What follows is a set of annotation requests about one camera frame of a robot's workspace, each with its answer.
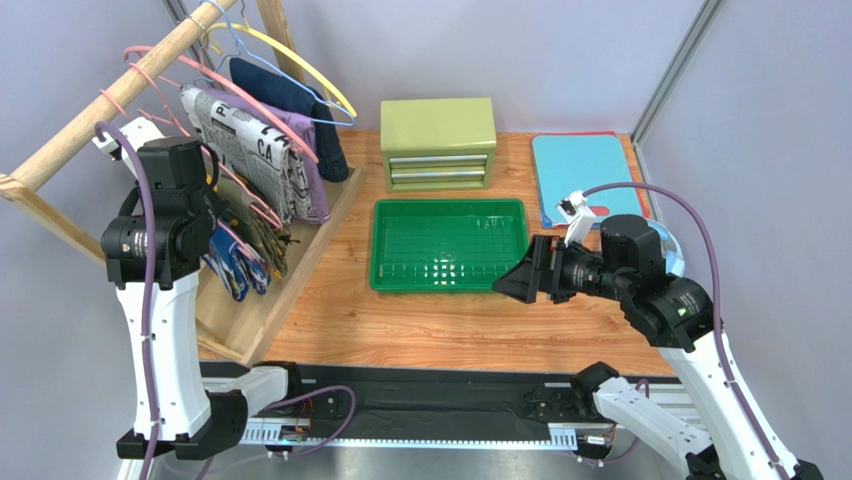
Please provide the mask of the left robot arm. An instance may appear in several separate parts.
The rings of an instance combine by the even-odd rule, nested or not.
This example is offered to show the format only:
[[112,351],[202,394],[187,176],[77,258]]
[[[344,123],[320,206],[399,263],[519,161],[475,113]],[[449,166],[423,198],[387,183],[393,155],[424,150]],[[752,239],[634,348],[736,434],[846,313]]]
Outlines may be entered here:
[[199,359],[196,300],[203,257],[225,202],[219,165],[202,141],[163,137],[134,147],[100,122],[98,140],[133,163],[136,184],[100,244],[108,280],[126,317],[137,404],[131,429],[116,444],[123,460],[173,453],[206,460],[236,446],[248,421],[291,388],[283,362],[241,367],[219,377]]

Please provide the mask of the blue white patterned trousers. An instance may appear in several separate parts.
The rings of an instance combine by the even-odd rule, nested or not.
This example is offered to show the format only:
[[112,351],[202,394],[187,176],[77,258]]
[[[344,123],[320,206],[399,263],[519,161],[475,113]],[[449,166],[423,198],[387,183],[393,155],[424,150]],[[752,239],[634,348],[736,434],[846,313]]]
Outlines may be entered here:
[[267,293],[271,276],[266,262],[222,221],[217,222],[204,261],[233,300],[244,301],[250,291]]

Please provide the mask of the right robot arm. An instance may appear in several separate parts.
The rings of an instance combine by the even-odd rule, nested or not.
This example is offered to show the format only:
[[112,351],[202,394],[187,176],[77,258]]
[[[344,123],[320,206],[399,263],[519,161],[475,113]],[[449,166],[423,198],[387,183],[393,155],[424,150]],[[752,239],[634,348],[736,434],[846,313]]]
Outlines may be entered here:
[[713,302],[700,284],[667,272],[657,230],[642,217],[616,215],[600,233],[600,253],[562,237],[534,236],[494,290],[526,304],[539,293],[557,304],[578,294],[616,301],[674,370],[701,426],[635,392],[602,362],[571,378],[576,414],[624,426],[687,479],[820,478],[819,468],[797,459],[762,415],[742,407],[747,393],[733,379]]

